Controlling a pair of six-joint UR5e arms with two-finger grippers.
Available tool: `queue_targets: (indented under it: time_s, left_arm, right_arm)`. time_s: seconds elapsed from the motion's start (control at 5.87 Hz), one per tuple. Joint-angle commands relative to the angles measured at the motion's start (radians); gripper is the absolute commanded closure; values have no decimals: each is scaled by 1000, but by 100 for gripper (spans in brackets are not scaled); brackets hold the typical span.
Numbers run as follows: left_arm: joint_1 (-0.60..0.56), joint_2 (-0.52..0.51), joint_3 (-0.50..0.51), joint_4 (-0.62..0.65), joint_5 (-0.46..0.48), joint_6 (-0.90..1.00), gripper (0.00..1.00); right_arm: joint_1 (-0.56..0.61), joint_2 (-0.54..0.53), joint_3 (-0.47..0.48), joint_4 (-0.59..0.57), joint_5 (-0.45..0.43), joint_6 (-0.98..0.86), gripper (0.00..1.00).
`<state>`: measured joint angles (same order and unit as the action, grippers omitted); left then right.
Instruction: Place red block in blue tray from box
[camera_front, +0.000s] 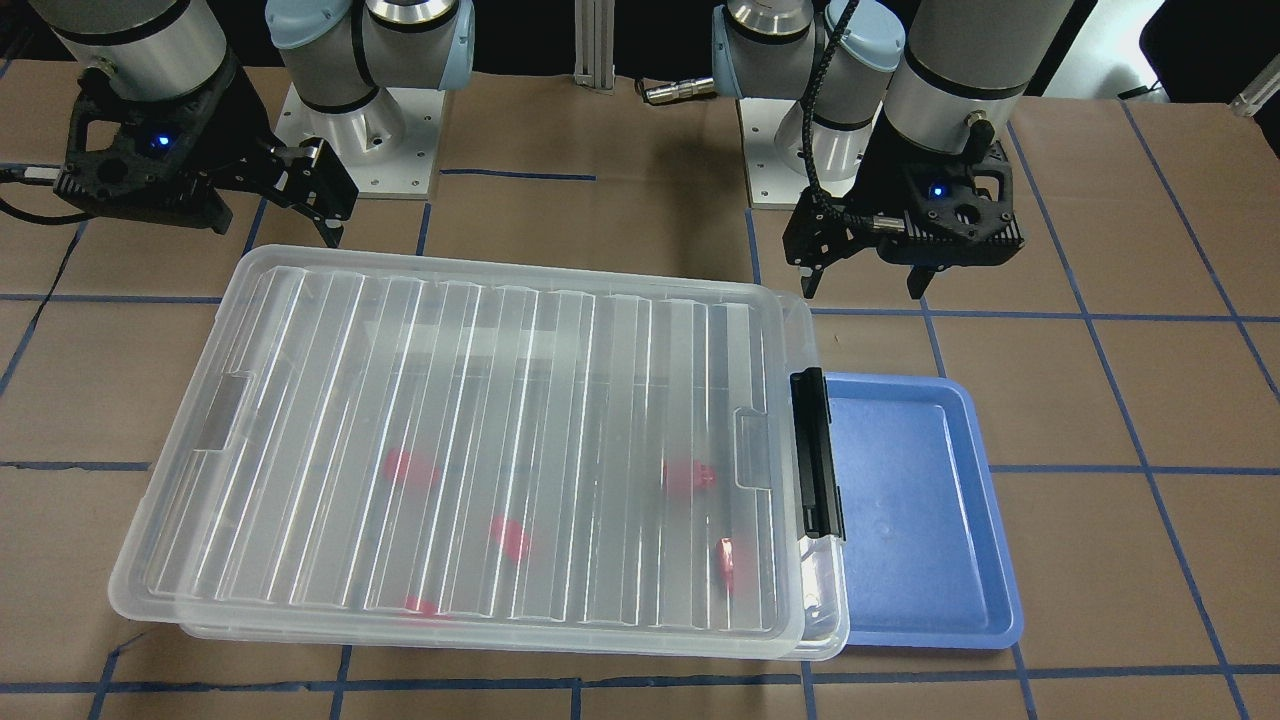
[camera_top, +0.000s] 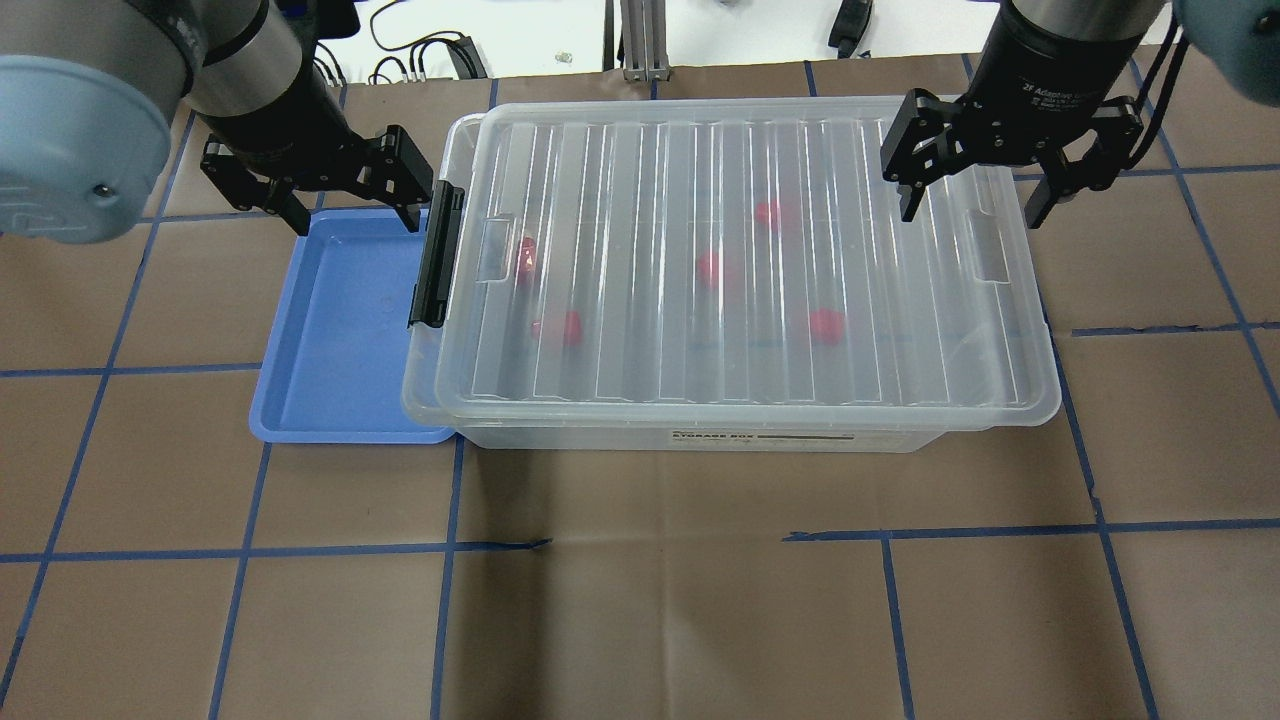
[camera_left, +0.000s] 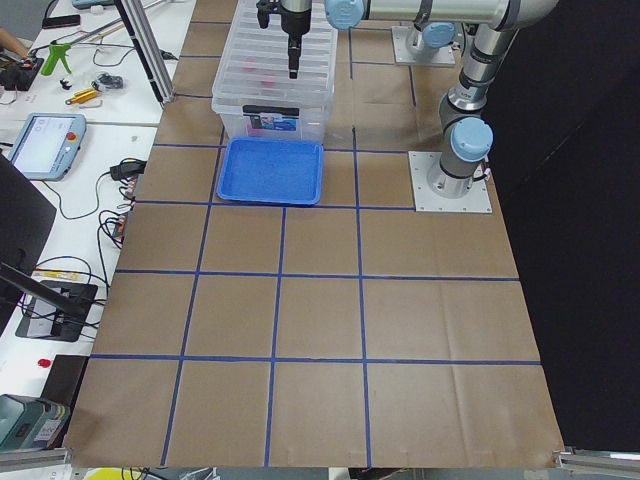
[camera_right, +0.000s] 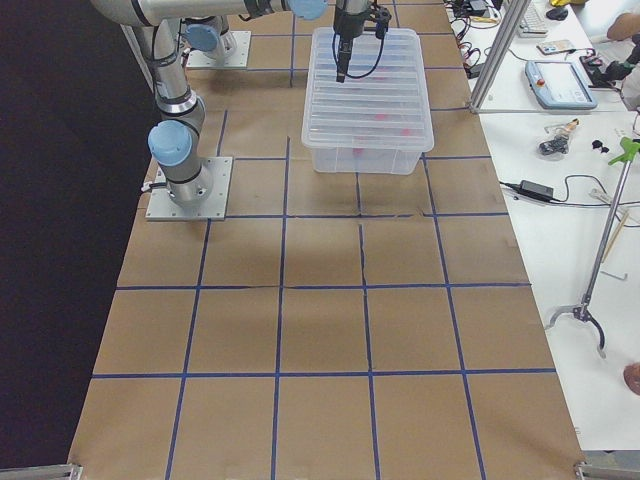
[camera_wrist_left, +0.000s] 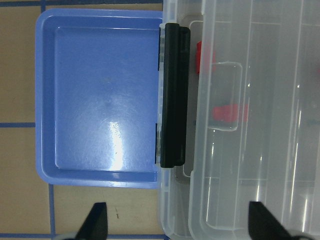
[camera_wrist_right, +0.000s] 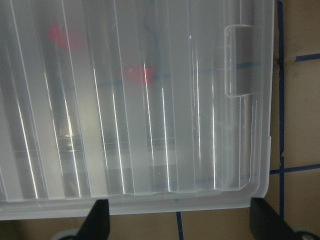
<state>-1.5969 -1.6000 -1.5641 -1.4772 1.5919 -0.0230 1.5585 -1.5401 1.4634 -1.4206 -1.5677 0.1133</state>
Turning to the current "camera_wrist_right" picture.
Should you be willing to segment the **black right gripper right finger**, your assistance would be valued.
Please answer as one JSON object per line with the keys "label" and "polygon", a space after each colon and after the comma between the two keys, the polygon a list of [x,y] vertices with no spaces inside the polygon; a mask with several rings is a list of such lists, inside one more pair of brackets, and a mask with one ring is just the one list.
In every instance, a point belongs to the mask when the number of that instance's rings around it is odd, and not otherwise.
{"label": "black right gripper right finger", "polygon": [[250,231],[255,240],[296,240],[297,235],[263,199],[250,200]]}

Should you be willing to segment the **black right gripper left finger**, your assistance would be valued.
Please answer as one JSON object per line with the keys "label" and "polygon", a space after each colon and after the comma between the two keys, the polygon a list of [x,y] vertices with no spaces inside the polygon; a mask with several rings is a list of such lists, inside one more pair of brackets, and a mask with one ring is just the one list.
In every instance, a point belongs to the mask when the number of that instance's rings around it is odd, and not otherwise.
{"label": "black right gripper left finger", "polygon": [[95,201],[76,234],[77,240],[107,240],[110,235],[110,210],[107,199]]}

